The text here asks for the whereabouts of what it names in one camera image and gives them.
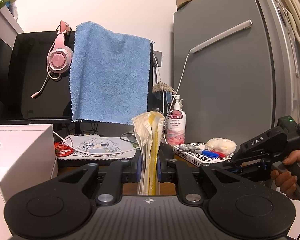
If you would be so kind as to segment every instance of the black monitor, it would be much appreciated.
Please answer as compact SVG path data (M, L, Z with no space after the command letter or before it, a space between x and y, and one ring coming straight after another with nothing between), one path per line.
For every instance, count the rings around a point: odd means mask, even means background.
M74 50L74 34L66 36L65 45ZM21 33L17 35L9 67L7 92L4 99L7 124L70 123L72 122L69 70L60 81L49 80L43 93L37 92L46 76L46 58L56 32ZM152 104L153 42L150 51L148 110Z

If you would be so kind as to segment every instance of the red cable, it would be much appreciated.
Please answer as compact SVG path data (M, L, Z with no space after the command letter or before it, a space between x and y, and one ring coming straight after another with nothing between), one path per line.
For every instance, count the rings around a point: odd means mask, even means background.
M62 143L63 142L54 143L54 150L56 152L57 157L67 157L74 153L74 149Z

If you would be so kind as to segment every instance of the hand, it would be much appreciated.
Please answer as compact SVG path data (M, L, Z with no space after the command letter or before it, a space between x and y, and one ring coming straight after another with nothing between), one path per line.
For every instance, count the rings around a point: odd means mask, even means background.
M291 165L295 162L300 162L300 150L293 151L290 155L283 161L284 165ZM277 187L280 187L280 191L285 193L290 199L296 199L294 192L296 190L296 182L298 180L297 176L292 176L290 171L286 171L279 175L277 170L271 172L271 178L275 180Z

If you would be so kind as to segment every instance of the pink headphones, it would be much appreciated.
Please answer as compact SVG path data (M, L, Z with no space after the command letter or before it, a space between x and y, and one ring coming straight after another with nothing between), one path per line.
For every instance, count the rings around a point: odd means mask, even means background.
M67 23L60 21L60 29L53 43L54 47L52 50L50 49L47 57L47 65L53 73L66 72L71 64L73 51L65 46L65 34L69 34L70 30Z

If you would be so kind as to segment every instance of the gray refrigerator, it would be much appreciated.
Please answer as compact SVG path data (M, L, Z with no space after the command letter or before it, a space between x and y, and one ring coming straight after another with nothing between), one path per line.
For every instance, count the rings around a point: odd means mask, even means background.
M178 94L186 143L241 143L291 115L300 122L300 66L280 0L193 0L174 14L174 87L189 50L250 20L252 26L191 54Z

